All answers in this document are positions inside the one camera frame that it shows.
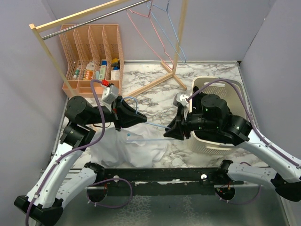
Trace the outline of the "pink clothes hanger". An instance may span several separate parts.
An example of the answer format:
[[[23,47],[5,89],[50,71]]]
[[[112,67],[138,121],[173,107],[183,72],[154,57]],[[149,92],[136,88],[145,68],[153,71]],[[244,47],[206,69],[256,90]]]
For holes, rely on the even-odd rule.
[[[163,39],[153,22],[153,1],[147,1],[144,5],[146,5],[145,13],[127,9],[127,17],[150,51],[160,61],[165,63],[170,70],[173,70],[174,62],[167,52]]]

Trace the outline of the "blue hanger with white shirt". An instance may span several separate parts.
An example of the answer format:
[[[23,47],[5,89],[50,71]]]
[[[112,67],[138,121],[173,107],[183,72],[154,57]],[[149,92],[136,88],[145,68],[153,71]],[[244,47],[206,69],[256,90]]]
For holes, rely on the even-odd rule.
[[[132,99],[136,102],[135,104],[135,114],[138,114],[138,100],[135,97],[123,97],[121,102],[126,102],[126,99]],[[147,125],[149,126],[153,126],[155,127],[155,129],[151,129],[148,128]],[[151,123],[151,122],[144,122],[143,125],[137,125],[134,126],[134,129],[140,129],[141,132],[146,132],[146,131],[150,131],[150,132],[157,132],[158,128],[163,128],[163,129],[168,129],[169,127],[163,126],[163,125],[159,125],[159,124],[155,124],[155,123]],[[160,135],[157,135],[157,138],[148,138],[145,139],[146,141],[159,141],[159,140],[172,140],[171,138],[159,138]]]

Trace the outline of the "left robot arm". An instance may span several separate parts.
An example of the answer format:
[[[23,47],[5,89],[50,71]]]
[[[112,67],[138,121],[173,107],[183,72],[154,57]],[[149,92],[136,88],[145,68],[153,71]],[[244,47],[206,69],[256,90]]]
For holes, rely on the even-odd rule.
[[[147,121],[147,117],[130,107],[122,96],[115,97],[112,109],[101,105],[92,106],[84,97],[69,99],[65,117],[69,123],[63,130],[60,144],[39,178],[36,185],[26,194],[15,199],[14,205],[25,214],[25,224],[33,219],[45,226],[55,225],[65,206],[87,185],[98,186],[104,174],[90,166],[80,171],[78,176],[63,183],[69,170],[83,152],[102,140],[105,124],[114,123],[117,130],[129,128]]]

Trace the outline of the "black t shirt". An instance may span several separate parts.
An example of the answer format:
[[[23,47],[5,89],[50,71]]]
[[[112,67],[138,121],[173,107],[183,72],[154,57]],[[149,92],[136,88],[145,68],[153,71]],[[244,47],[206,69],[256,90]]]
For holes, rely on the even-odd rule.
[[[216,94],[200,92],[192,99],[191,129],[202,140],[231,143],[231,135],[224,130],[231,120],[227,102]]]

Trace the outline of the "white t shirt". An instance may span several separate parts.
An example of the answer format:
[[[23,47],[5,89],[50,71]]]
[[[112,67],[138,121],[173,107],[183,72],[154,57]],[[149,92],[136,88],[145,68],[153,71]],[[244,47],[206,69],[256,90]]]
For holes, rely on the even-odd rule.
[[[134,126],[116,131],[106,128],[102,139],[90,147],[91,162],[107,168],[128,164],[130,167],[151,168],[165,154],[169,140],[146,141],[161,132],[141,132]]]

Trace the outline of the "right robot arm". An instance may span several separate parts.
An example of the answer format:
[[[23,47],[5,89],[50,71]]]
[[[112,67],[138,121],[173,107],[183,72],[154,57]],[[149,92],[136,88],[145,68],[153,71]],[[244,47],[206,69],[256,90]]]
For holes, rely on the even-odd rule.
[[[224,160],[216,172],[221,184],[245,181],[271,186],[281,197],[301,200],[301,161],[278,147],[245,118],[233,115],[227,102],[215,94],[200,93],[193,98],[197,108],[185,113],[186,100],[174,100],[177,114],[165,129],[164,136],[178,140],[197,132],[202,140],[231,144],[243,148],[267,163],[267,167],[252,167]]]

